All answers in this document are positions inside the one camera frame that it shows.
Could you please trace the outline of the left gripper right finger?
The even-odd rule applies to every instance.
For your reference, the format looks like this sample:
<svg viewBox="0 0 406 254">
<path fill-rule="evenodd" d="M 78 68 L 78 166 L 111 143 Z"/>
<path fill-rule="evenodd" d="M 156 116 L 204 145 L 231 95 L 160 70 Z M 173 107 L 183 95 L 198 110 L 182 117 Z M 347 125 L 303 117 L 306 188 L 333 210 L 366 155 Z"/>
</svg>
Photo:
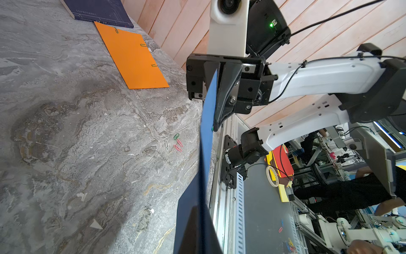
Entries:
<svg viewBox="0 0 406 254">
<path fill-rule="evenodd" d="M 207 205 L 203 205 L 203 254 L 222 254 Z"/>
</svg>

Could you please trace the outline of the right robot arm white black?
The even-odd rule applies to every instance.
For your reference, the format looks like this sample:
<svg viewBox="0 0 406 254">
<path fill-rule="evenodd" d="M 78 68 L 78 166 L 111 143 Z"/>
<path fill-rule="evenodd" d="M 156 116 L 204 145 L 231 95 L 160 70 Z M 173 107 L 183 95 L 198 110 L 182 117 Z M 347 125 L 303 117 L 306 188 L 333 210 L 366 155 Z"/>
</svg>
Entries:
<svg viewBox="0 0 406 254">
<path fill-rule="evenodd" d="M 224 151 L 221 180 L 236 187 L 246 164 L 307 133 L 343 123 L 369 123 L 390 116 L 406 90 L 406 61 L 384 56 L 366 43 L 354 55 L 268 64 L 262 58 L 192 54 L 186 62 L 190 99 L 214 103 L 217 131 L 235 113 L 279 99 L 317 95 L 312 105 L 280 121 L 252 128 Z"/>
</svg>

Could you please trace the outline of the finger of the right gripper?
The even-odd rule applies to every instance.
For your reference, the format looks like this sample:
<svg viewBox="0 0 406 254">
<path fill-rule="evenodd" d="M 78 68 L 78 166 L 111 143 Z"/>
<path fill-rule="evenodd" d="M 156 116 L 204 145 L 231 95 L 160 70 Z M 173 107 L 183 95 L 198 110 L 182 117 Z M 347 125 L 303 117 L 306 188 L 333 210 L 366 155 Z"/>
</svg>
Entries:
<svg viewBox="0 0 406 254">
<path fill-rule="evenodd" d="M 233 113 L 237 101 L 239 85 L 241 79 L 242 62 L 228 61 L 220 69 L 220 80 L 217 86 L 216 106 L 213 129 L 217 132 L 223 122 Z"/>
<path fill-rule="evenodd" d="M 220 66 L 220 63 L 217 61 L 206 61 L 204 63 L 204 74 L 205 74 L 205 84 L 203 88 L 204 92 L 204 100 L 207 98 L 207 94 L 210 88 L 211 81 L 213 80 L 214 77 L 217 78 L 217 74 L 215 74 L 218 71 L 218 68 Z"/>
</svg>

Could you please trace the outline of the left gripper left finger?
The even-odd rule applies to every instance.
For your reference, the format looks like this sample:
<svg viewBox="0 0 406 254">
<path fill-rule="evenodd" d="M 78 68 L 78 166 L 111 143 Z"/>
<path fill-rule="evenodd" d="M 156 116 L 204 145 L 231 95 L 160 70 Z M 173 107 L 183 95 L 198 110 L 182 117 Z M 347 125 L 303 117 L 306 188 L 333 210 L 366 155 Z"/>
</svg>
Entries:
<svg viewBox="0 0 406 254">
<path fill-rule="evenodd" d="M 198 207 L 193 206 L 180 245 L 181 254 L 196 254 L 198 250 Z"/>
</svg>

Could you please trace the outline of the blue paper document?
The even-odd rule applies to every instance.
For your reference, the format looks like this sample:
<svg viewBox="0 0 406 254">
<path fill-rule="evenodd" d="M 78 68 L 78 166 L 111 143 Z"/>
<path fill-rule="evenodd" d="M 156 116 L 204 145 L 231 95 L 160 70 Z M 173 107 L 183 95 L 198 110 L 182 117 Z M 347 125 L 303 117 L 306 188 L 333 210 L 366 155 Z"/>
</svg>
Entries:
<svg viewBox="0 0 406 254">
<path fill-rule="evenodd" d="M 211 81 L 207 98 L 204 101 L 199 136 L 198 172 L 181 195 L 177 207 L 176 234 L 174 239 L 174 254 L 180 254 L 180 245 L 189 215 L 193 206 L 198 207 L 198 250 L 203 254 L 203 205 L 207 205 L 206 194 L 210 171 L 211 151 L 213 144 L 213 124 L 216 106 L 218 77 Z"/>
</svg>

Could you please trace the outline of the orange paper document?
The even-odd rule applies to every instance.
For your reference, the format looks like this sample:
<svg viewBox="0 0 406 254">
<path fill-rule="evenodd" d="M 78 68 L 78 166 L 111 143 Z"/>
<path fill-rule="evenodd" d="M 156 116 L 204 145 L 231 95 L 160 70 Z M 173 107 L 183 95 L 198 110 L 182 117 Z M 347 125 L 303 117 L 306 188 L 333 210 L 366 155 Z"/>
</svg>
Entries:
<svg viewBox="0 0 406 254">
<path fill-rule="evenodd" d="M 105 43 L 117 69 L 130 90 L 168 88 L 169 85 L 157 67 L 140 34 L 118 29 L 96 22 L 96 28 Z"/>
</svg>

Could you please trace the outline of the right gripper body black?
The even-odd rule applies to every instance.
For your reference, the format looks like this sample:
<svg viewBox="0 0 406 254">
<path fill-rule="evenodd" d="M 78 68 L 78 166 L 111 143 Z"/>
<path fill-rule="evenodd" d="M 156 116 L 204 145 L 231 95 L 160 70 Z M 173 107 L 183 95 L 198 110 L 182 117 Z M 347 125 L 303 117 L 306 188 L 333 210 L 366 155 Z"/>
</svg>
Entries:
<svg viewBox="0 0 406 254">
<path fill-rule="evenodd" d="M 273 83 L 277 75 L 271 74 L 268 64 L 262 58 L 244 58 L 220 55 L 191 54 L 186 61 L 186 80 L 189 99 L 204 99 L 204 63 L 206 61 L 217 61 L 218 82 L 220 80 L 220 69 L 225 62 L 241 61 L 241 79 L 234 113 L 249 114 L 253 107 L 269 104 L 269 98 Z"/>
</svg>

